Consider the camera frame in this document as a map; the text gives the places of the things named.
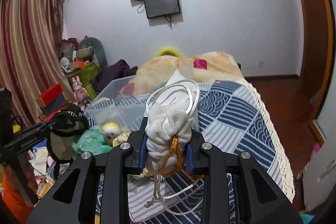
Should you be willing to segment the orange jacket sleeve forearm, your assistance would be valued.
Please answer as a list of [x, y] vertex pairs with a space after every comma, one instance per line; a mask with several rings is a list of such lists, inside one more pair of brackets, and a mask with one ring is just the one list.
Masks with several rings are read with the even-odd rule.
[[2, 181], [3, 191], [2, 197], [9, 208], [13, 213], [14, 217], [20, 223], [26, 223], [30, 213], [33, 211], [33, 206], [28, 206], [21, 196], [21, 194], [16, 190], [15, 184], [12, 178], [12, 170], [9, 165], [4, 168], [4, 177]]

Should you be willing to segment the left hand on gripper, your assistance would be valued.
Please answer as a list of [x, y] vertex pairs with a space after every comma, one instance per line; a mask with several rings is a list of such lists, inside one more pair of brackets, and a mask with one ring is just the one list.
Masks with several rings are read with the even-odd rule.
[[[25, 174], [25, 177], [27, 179], [27, 185], [29, 186], [29, 188], [33, 190], [34, 193], [36, 193], [38, 189], [38, 184], [37, 184], [37, 181], [35, 180], [34, 169], [32, 165], [30, 164], [30, 160], [31, 160], [30, 155], [26, 153], [25, 159], [22, 161], [22, 164], [23, 164], [22, 171]], [[16, 187], [17, 183], [15, 182], [15, 178], [14, 178], [13, 170], [11, 169], [11, 166], [5, 165], [3, 167], [3, 170], [5, 173], [7, 186], [11, 190], [18, 191]]]

